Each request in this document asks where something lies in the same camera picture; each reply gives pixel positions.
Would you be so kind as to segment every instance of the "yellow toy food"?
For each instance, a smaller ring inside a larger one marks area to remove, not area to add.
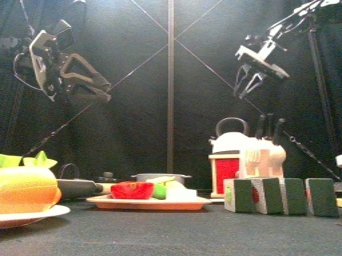
[[[44,212],[60,197],[57,180],[49,169],[0,168],[0,214]]]

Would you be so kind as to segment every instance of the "wooden block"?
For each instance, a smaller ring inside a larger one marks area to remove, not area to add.
[[[304,196],[304,184],[296,178],[279,178],[283,213],[286,215],[307,214],[307,200]]]
[[[283,202],[278,178],[252,178],[252,198],[256,212],[282,214]]]
[[[306,179],[308,211],[314,216],[338,218],[334,181],[328,178]]]
[[[255,210],[250,179],[224,179],[224,209],[251,213]]]

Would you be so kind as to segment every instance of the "plate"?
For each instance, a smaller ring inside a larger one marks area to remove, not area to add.
[[[87,201],[95,203],[101,209],[128,209],[128,210],[159,210],[159,211],[196,211],[204,204],[211,201],[197,197],[193,201],[171,201],[171,200],[133,200],[115,199],[112,195],[101,195],[87,198]]]
[[[55,217],[67,214],[68,212],[69,208],[67,206],[55,205],[44,212],[0,214],[0,229],[25,226],[48,217]]]

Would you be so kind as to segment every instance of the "dark table surface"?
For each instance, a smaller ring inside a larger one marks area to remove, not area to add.
[[[188,212],[60,204],[68,214],[0,230],[1,255],[342,255],[340,218],[232,213],[222,203]]]

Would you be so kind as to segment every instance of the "kettle handle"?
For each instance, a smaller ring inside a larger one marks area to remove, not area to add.
[[[246,122],[244,120],[242,120],[240,118],[238,118],[238,117],[227,117],[227,118],[223,118],[223,119],[218,122],[218,124],[216,124],[216,136],[218,136],[218,137],[223,134],[223,132],[222,132],[222,126],[223,126],[223,124],[224,124],[227,121],[232,121],[232,120],[239,121],[239,122],[242,123],[242,125],[243,125],[243,134],[244,134],[246,136],[248,136],[248,133],[250,133],[250,126],[248,126],[247,122]]]

